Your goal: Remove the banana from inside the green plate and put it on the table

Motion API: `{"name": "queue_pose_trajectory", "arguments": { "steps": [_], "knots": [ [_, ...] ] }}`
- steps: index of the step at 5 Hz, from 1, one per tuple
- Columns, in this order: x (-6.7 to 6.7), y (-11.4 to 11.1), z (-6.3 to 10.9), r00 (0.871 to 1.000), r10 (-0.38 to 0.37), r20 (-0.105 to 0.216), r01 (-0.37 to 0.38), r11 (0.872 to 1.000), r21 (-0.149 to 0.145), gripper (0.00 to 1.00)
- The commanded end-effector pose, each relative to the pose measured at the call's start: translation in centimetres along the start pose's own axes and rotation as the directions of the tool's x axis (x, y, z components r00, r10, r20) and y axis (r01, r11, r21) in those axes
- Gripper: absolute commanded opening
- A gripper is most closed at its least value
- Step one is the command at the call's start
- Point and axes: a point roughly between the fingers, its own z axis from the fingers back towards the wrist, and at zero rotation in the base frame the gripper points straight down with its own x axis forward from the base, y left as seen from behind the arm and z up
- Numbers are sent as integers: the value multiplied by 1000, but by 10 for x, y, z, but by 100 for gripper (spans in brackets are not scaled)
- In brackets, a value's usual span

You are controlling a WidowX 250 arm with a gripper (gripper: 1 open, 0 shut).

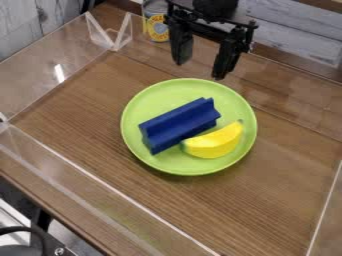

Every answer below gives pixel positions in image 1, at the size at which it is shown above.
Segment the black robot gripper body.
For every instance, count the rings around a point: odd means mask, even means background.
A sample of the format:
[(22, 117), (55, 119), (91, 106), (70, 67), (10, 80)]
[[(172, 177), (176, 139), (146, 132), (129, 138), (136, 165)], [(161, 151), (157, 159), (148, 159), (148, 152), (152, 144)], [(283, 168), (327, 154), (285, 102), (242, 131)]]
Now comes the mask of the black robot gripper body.
[(165, 15), (169, 27), (172, 19), (188, 24), (196, 35), (221, 42), (225, 38), (253, 42), (258, 24), (238, 11), (240, 0), (166, 0)]

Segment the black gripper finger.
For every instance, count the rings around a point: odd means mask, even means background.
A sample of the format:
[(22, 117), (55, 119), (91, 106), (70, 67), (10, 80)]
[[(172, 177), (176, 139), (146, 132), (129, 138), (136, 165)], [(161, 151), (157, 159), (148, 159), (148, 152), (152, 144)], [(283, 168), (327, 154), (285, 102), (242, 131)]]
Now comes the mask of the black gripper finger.
[(193, 57), (193, 32), (188, 24), (174, 19), (169, 22), (169, 30), (173, 59), (178, 65), (184, 65)]
[(226, 38), (221, 42), (212, 73), (216, 80), (222, 80), (234, 70), (241, 54), (245, 50), (246, 42), (244, 39)]

